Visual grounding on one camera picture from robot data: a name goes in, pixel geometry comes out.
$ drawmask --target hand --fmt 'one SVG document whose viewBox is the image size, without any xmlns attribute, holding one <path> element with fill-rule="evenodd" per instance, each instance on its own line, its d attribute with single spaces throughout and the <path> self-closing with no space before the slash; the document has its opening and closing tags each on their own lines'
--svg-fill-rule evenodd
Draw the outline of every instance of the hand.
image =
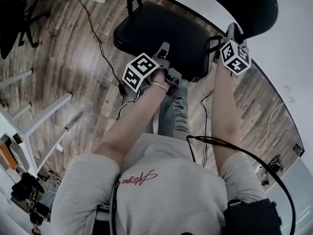
<svg viewBox="0 0 313 235">
<path fill-rule="evenodd" d="M 163 69 L 157 69 L 151 74 L 151 81 L 163 85 L 165 88 L 169 89 L 170 85 L 165 82 L 165 75 Z"/>
</svg>

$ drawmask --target chair backrest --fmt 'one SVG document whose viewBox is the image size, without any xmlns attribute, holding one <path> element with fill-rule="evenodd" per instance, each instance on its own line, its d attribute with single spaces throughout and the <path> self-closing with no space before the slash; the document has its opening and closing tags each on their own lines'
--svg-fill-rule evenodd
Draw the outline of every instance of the chair backrest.
<svg viewBox="0 0 313 235">
<path fill-rule="evenodd" d="M 216 0 L 238 22 L 243 38 L 257 36 L 268 31 L 278 16 L 277 0 Z"/>
</svg>

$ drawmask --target ripped jeans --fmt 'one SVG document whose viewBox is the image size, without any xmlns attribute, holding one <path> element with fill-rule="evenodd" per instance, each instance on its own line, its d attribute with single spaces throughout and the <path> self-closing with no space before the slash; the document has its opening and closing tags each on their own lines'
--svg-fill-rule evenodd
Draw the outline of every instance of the ripped jeans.
<svg viewBox="0 0 313 235">
<path fill-rule="evenodd" d="M 146 133 L 153 132 L 153 119 L 146 128 Z M 181 88 L 172 96 L 165 96 L 160 106 L 158 134 L 186 141 L 190 135 L 188 123 L 188 88 L 182 81 Z"/>
</svg>

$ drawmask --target chair seat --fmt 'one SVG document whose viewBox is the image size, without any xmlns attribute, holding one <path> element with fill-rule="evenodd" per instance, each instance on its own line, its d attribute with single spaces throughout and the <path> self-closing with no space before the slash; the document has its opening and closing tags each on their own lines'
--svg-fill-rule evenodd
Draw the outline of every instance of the chair seat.
<svg viewBox="0 0 313 235">
<path fill-rule="evenodd" d="M 114 31 L 114 45 L 134 56 L 152 57 L 163 42 L 170 44 L 167 60 L 182 78 L 196 82 L 207 75 L 210 33 L 197 23 L 146 2 Z"/>
</svg>

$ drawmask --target sleeve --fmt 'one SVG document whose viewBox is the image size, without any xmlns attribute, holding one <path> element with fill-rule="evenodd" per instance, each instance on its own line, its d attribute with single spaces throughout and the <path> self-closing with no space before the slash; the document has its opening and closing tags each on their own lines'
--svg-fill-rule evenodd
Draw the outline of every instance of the sleeve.
<svg viewBox="0 0 313 235">
<path fill-rule="evenodd" d="M 260 180 L 241 152 L 236 152 L 224 162 L 220 176 L 226 183 L 228 201 L 239 199 L 251 203 L 265 198 Z"/>
<path fill-rule="evenodd" d="M 119 170 L 115 161 L 98 154 L 73 159 L 53 203 L 52 234 L 83 235 L 88 217 L 95 216 L 98 205 L 110 202 Z"/>
</svg>

